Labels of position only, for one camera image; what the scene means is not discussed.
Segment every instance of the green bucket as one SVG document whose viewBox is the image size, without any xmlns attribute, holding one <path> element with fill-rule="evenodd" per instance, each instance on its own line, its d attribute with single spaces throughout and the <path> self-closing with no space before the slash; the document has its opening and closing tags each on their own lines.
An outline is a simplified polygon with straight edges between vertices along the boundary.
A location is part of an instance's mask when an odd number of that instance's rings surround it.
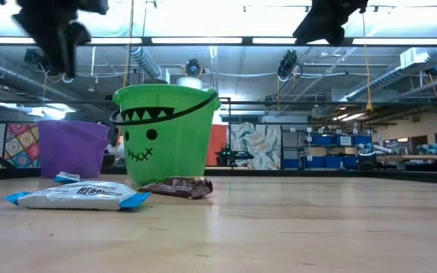
<svg viewBox="0 0 437 273">
<path fill-rule="evenodd" d="M 134 182 L 143 186 L 203 175 L 213 112 L 220 107 L 215 90 L 128 86 L 116 91 L 113 100 L 121 110 L 111 122 L 122 126 L 127 174 Z"/>
</svg>

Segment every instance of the chocolate bar wrapper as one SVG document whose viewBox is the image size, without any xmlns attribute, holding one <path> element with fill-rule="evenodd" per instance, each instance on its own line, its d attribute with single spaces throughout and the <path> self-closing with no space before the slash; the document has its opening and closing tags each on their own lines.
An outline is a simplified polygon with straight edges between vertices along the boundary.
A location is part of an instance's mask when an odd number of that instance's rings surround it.
<svg viewBox="0 0 437 273">
<path fill-rule="evenodd" d="M 213 191 L 212 182 L 204 177 L 170 177 L 163 182 L 147 184 L 140 192 L 198 199 Z"/>
</svg>

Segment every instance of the ductwork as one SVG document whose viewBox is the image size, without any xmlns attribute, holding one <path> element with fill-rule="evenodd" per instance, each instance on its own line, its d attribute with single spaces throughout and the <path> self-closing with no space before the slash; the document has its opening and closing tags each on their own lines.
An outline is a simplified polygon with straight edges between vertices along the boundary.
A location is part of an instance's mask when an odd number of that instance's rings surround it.
<svg viewBox="0 0 437 273">
<path fill-rule="evenodd" d="M 158 65 L 151 58 L 151 55 L 142 46 L 131 46 L 130 57 L 138 63 L 143 71 L 151 78 L 157 78 L 161 74 Z"/>
<path fill-rule="evenodd" d="M 401 61 L 395 62 L 393 65 L 387 67 L 382 72 L 374 76 L 370 81 L 371 92 L 389 86 L 398 80 L 409 76 L 410 74 L 417 73 L 430 69 L 437 65 L 437 48 L 435 49 L 417 49 L 417 54 L 422 55 L 425 59 L 422 63 L 416 63 L 407 67 L 401 66 Z M 354 102 L 359 100 L 360 97 L 366 95 L 368 84 L 366 81 L 356 85 L 351 92 L 345 95 L 341 102 Z"/>
<path fill-rule="evenodd" d="M 0 76 L 3 76 L 0 82 L 6 86 L 22 91 L 30 91 L 34 94 L 43 94 L 45 88 L 43 80 L 35 80 L 31 71 L 24 70 L 18 65 L 1 58 Z M 50 81 L 46 84 L 46 92 L 57 96 L 59 99 L 83 100 L 81 96 Z M 101 111 L 101 109 L 93 105 L 81 105 L 80 107 L 87 111 Z"/>
<path fill-rule="evenodd" d="M 129 29 L 122 25 L 116 31 L 112 32 L 113 36 L 126 37 L 129 36 Z M 131 46 L 130 48 L 131 58 L 138 63 L 143 71 L 151 78 L 157 78 L 161 74 L 158 65 L 151 58 L 151 55 L 142 46 Z"/>
</svg>

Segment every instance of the wooden surface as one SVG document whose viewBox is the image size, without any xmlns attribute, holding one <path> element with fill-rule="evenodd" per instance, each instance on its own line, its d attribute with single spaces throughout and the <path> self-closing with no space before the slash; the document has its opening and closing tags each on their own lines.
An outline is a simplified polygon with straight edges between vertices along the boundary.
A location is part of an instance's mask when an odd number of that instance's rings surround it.
<svg viewBox="0 0 437 273">
<path fill-rule="evenodd" d="M 437 160 L 437 155 L 378 155 L 377 161 L 401 162 L 409 160 Z"/>
<path fill-rule="evenodd" d="M 56 183 L 0 181 L 0 272 L 437 273 L 437 184 L 211 178 L 134 213 L 22 209 L 3 198 Z"/>
</svg>

